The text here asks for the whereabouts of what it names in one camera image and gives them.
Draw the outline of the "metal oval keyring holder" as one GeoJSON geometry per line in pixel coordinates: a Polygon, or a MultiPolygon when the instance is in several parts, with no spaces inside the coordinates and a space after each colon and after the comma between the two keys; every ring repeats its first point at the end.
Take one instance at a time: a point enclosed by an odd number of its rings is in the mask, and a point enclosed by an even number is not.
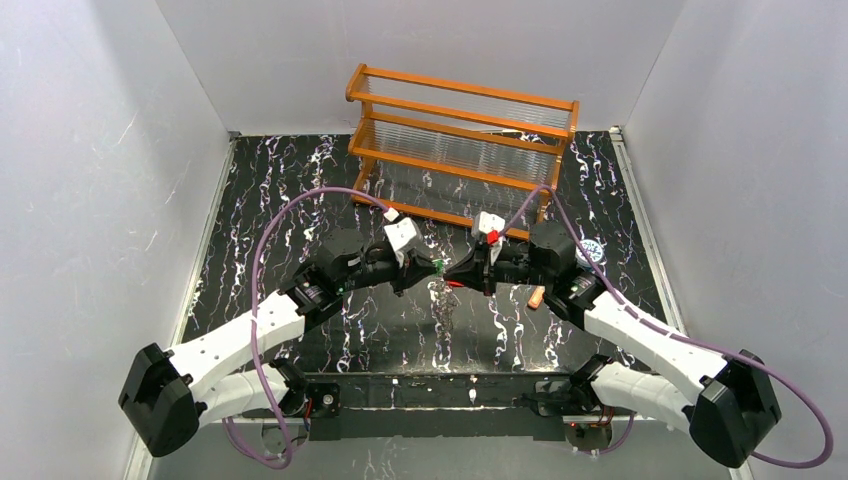
{"type": "Polygon", "coordinates": [[[459,306],[458,298],[444,279],[437,277],[427,286],[430,294],[431,314],[442,334],[449,334],[454,327],[454,312],[459,306]]]}

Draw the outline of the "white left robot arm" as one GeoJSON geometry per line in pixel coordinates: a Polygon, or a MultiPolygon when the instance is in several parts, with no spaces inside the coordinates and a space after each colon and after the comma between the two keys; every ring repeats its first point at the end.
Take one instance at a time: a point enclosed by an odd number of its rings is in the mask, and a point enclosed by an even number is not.
{"type": "Polygon", "coordinates": [[[396,295],[438,271],[423,250],[416,223],[405,218],[365,246],[355,229],[339,229],[282,282],[256,311],[168,350],[152,343],[133,359],[118,404],[149,453],[169,455],[200,428],[226,417],[274,406],[285,416],[334,416],[339,389],[310,382],[289,360],[241,367],[339,313],[345,293],[388,284],[396,295]]]}

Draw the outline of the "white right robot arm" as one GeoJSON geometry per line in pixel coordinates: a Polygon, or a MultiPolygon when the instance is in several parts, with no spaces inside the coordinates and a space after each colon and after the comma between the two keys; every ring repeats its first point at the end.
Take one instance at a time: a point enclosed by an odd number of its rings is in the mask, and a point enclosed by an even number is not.
{"type": "Polygon", "coordinates": [[[677,340],[677,330],[607,287],[578,259],[558,223],[534,225],[526,246],[512,248],[490,231],[444,278],[487,296],[500,284],[541,286],[562,320],[605,339],[648,366],[632,370],[596,354],[563,382],[540,384],[517,404],[541,416],[597,407],[623,408],[685,432],[709,458],[740,467],[782,417],[771,382],[752,367],[756,355],[732,357],[677,340]]]}

